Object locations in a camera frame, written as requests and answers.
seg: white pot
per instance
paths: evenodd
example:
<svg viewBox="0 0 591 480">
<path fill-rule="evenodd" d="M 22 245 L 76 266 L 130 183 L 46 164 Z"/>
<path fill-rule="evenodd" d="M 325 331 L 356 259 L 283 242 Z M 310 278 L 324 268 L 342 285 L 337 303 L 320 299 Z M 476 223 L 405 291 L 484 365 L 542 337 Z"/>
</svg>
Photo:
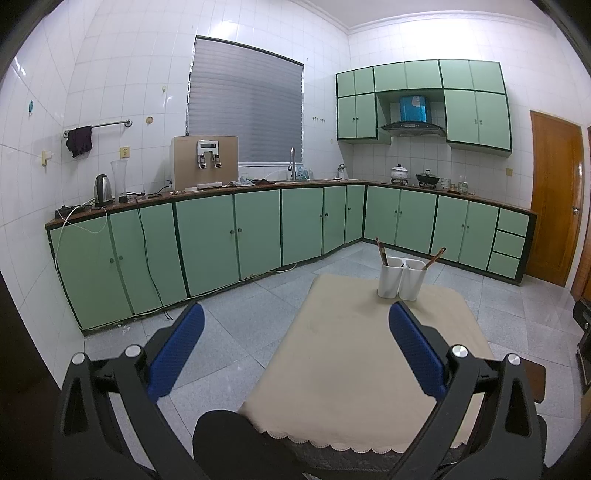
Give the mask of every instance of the white pot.
<svg viewBox="0 0 591 480">
<path fill-rule="evenodd" d="M 390 176 L 393 180 L 408 180 L 408 170 L 399 163 L 398 167 L 392 169 Z"/>
</svg>

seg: towel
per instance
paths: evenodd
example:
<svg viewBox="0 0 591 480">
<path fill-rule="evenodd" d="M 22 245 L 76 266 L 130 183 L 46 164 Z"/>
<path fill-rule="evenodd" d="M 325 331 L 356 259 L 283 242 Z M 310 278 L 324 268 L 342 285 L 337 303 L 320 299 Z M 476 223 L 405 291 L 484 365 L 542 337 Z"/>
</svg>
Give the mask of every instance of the towel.
<svg viewBox="0 0 591 480">
<path fill-rule="evenodd" d="M 78 155 L 92 150 L 92 127 L 75 128 L 68 132 L 68 140 L 66 142 L 68 150 L 72 152 L 72 157 L 76 158 Z"/>
</svg>

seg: electric kettle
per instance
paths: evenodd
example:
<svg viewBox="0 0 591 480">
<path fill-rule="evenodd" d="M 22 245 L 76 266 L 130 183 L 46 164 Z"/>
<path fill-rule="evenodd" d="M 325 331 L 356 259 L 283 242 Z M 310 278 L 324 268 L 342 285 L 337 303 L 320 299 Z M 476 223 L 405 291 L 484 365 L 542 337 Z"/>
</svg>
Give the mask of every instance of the electric kettle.
<svg viewBox="0 0 591 480">
<path fill-rule="evenodd" d="M 100 174 L 95 180 L 95 206 L 104 207 L 113 203 L 113 195 L 111 193 L 111 183 L 109 177 L 105 174 Z"/>
</svg>

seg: countertop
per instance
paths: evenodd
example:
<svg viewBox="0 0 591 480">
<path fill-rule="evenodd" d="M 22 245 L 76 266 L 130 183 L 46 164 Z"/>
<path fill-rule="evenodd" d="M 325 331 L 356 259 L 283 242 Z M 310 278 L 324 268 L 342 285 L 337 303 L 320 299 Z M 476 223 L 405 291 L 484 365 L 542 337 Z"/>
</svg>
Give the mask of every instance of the countertop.
<svg viewBox="0 0 591 480">
<path fill-rule="evenodd" d="M 377 181 L 367 181 L 367 180 L 308 180 L 308 181 L 293 181 L 293 182 L 277 182 L 277 183 L 268 183 L 265 185 L 253 185 L 248 187 L 219 187 L 215 189 L 207 189 L 201 190 L 199 192 L 191 192 L 191 193 L 177 193 L 173 194 L 170 192 L 164 192 L 161 196 L 148 198 L 145 197 L 130 197 L 128 203 L 121 203 L 121 204 L 113 204 L 105 207 L 108 213 L 117 213 L 117 212 L 124 212 L 126 210 L 134 210 L 138 207 L 146 207 L 150 205 L 158 205 L 160 203 L 170 203 L 170 202 L 178 202 L 181 200 L 190 200 L 194 198 L 201 198 L 201 197 L 211 197 L 217 195 L 225 195 L 229 193 L 243 193 L 243 192 L 258 192 L 260 190 L 274 190 L 277 188 L 281 189 L 296 189 L 296 188 L 303 188 L 303 187 L 330 187 L 335 185 L 370 185 L 376 187 L 391 187 L 391 188 L 398 188 L 402 190 L 415 190 L 417 192 L 426 192 L 426 193 L 435 193 L 437 195 L 444 195 L 448 197 L 456 197 L 465 200 L 473 200 L 476 202 L 486 203 L 488 205 L 503 207 L 509 210 L 513 210 L 515 212 L 524 213 L 526 215 L 537 215 L 535 212 L 529 209 L 524 209 L 520 207 L 516 207 L 514 205 L 508 205 L 502 202 L 496 202 L 490 199 L 484 199 L 477 197 L 475 195 L 462 195 L 457 193 L 448 193 L 443 190 L 433 190 L 433 189 L 425 189 L 421 187 L 412 187 L 406 185 L 393 185 L 391 183 L 383 183 Z M 80 222 L 83 220 L 89 220 L 91 218 L 96 218 L 103 216 L 105 213 L 102 208 L 98 209 L 91 209 L 87 210 L 82 213 L 75 213 L 70 217 L 68 220 L 69 223 Z M 55 219 L 47 222 L 45 224 L 46 229 L 54 229 L 56 227 L 60 227 L 63 224 L 62 219 Z"/>
</svg>

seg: white utensil holder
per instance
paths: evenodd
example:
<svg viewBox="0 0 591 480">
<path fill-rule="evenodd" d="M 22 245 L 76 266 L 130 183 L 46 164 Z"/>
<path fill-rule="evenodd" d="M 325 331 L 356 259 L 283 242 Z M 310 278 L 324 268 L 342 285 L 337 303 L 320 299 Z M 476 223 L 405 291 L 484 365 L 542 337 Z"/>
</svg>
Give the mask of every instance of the white utensil holder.
<svg viewBox="0 0 591 480">
<path fill-rule="evenodd" d="M 420 260 L 407 258 L 405 262 L 408 268 L 405 268 L 402 273 L 398 296 L 401 300 L 414 301 L 417 299 L 418 293 L 421 290 L 427 270 L 422 270 L 425 262 L 421 262 Z"/>
<path fill-rule="evenodd" d="M 379 273 L 378 296 L 383 299 L 393 299 L 398 295 L 398 288 L 406 267 L 403 267 L 405 264 L 403 258 L 387 258 L 389 266 L 382 265 L 382 270 Z"/>
</svg>

